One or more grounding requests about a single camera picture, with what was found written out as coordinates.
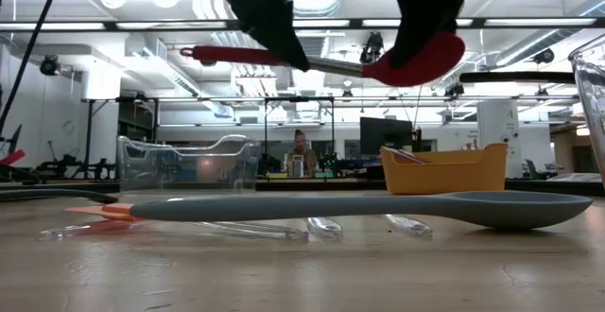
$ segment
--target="workbench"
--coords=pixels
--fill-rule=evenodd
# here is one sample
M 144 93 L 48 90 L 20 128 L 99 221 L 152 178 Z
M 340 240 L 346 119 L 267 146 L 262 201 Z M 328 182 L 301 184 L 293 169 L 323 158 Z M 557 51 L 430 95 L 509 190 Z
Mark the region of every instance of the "workbench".
M 390 233 L 380 217 L 336 217 L 340 242 L 225 236 L 168 222 L 37 239 L 95 219 L 62 211 L 87 204 L 2 204 L 0 310 L 600 312 L 605 305 L 601 201 L 528 234 L 419 217 L 434 229 L 432 241 Z M 304 229 L 302 220 L 272 223 Z

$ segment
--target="ceiling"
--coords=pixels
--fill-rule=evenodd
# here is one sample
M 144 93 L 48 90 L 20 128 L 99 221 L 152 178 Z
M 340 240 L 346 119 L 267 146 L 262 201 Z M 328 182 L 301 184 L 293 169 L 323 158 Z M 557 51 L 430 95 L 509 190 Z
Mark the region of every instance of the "ceiling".
M 45 0 L 3 0 L 0 12 L 1 22 L 35 21 L 42 9 Z M 295 0 L 297 8 L 319 6 L 321 3 L 336 3 L 333 10 L 326 15 L 335 18 L 399 18 L 399 10 L 395 0 Z M 545 16 L 573 16 L 577 17 L 586 10 L 599 5 L 604 0 L 466 0 L 461 13 L 462 17 L 545 17 Z M 47 21 L 157 21 L 164 19 L 199 20 L 199 19 L 233 19 L 229 7 L 224 0 L 55 0 Z M 369 36 L 368 30 L 332 30 L 332 31 L 305 31 L 301 33 L 301 40 L 307 53 L 319 54 L 325 58 L 358 61 L 361 46 Z M 520 42 L 531 43 L 531 37 L 539 35 L 534 29 L 464 29 L 458 35 L 467 46 L 465 57 L 468 62 L 462 63 L 456 69 L 459 72 L 474 71 L 481 62 L 486 62 L 486 56 L 497 56 L 498 53 L 509 51 Z M 584 29 L 570 37 L 550 46 L 555 52 L 555 60 L 550 64 L 536 66 L 534 63 L 520 61 L 506 70 L 553 70 L 571 71 L 566 60 L 567 55 L 578 46 L 586 43 L 601 34 L 603 29 Z M 393 45 L 396 36 L 395 30 L 382 30 L 385 48 Z M 12 37 L 16 43 L 26 40 L 26 34 L 16 34 Z M 242 65 L 230 65 L 219 62 L 212 67 L 205 67 L 198 62 L 180 56 L 180 49 L 195 44 L 225 44 L 260 47 L 257 43 L 242 33 L 212 33 L 212 32 L 148 32 L 148 33 L 43 33 L 39 37 L 39 44 L 88 44 L 103 55 L 121 65 L 124 73 L 122 87 L 125 89 L 138 89 L 150 95 L 178 95 L 175 85 L 170 77 L 159 75 L 157 69 L 144 67 L 136 57 L 128 54 L 128 44 L 142 44 L 156 52 L 156 42 L 161 41 L 166 49 L 166 65 L 178 75 L 194 83 L 206 95 L 234 96 L 234 95 L 278 95 L 296 94 L 301 91 L 315 91 L 315 95 L 340 95 L 344 89 L 343 82 L 349 80 L 354 89 L 354 95 L 416 95 L 419 89 L 394 90 L 378 81 L 345 78 L 337 75 L 321 75 L 319 77 L 304 78 L 292 74 L 283 67 L 251 68 Z M 233 78 L 233 68 L 239 67 L 238 72 L 256 73 L 257 77 L 271 76 L 273 82 L 251 86 L 249 81 Z M 435 92 L 442 95 L 442 87 L 450 78 L 435 81 L 423 87 L 424 94 Z M 526 89 L 528 94 L 537 91 L 538 84 Z M 574 92 L 573 86 L 559 86 L 556 91 L 566 95 Z M 468 87 L 467 92 L 479 95 L 493 95 L 501 93 L 489 86 Z

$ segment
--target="red silicone spatula head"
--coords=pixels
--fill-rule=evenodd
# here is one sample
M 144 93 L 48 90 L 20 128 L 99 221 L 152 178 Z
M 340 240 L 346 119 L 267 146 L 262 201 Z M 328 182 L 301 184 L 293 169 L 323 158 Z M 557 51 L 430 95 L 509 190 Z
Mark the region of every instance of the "red silicone spatula head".
M 374 78 L 390 86 L 414 86 L 445 75 L 464 55 L 466 46 L 461 38 L 450 33 L 438 33 L 433 40 L 402 68 L 389 66 L 390 51 L 377 62 L 365 65 L 364 78 Z

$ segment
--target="red object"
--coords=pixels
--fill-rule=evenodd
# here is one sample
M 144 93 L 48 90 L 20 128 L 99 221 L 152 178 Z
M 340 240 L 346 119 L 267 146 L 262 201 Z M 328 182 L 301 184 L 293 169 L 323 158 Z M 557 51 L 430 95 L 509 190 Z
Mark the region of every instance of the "red object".
M 4 159 L 0 160 L 0 164 L 12 165 L 13 163 L 24 158 L 25 156 L 26 156 L 26 154 L 21 149 L 19 149 L 15 152 L 11 153 L 9 156 L 5 157 Z
M 398 87 L 424 84 L 445 75 L 454 68 L 462 59 L 465 49 L 464 42 L 458 36 L 438 33 L 402 68 L 397 70 L 390 68 L 391 51 L 388 51 L 377 62 L 363 65 L 363 71 L 359 76 L 374 78 L 387 85 Z M 198 61 L 228 61 L 272 66 L 286 64 L 270 51 L 253 48 L 195 46 L 182 49 L 181 54 Z

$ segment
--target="red spatula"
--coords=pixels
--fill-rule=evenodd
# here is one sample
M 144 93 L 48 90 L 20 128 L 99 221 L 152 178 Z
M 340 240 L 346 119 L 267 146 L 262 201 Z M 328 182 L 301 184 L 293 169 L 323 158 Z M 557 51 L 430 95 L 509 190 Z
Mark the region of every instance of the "red spatula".
M 374 78 L 390 86 L 406 87 L 424 84 L 445 75 L 462 59 L 465 48 L 464 42 L 458 36 L 438 33 L 410 62 L 397 70 L 389 67 L 391 51 L 385 53 L 377 62 L 366 65 L 315 57 L 308 59 L 313 70 L 357 78 Z M 182 49 L 181 54 L 198 61 L 287 66 L 286 62 L 273 53 L 253 48 L 195 46 Z

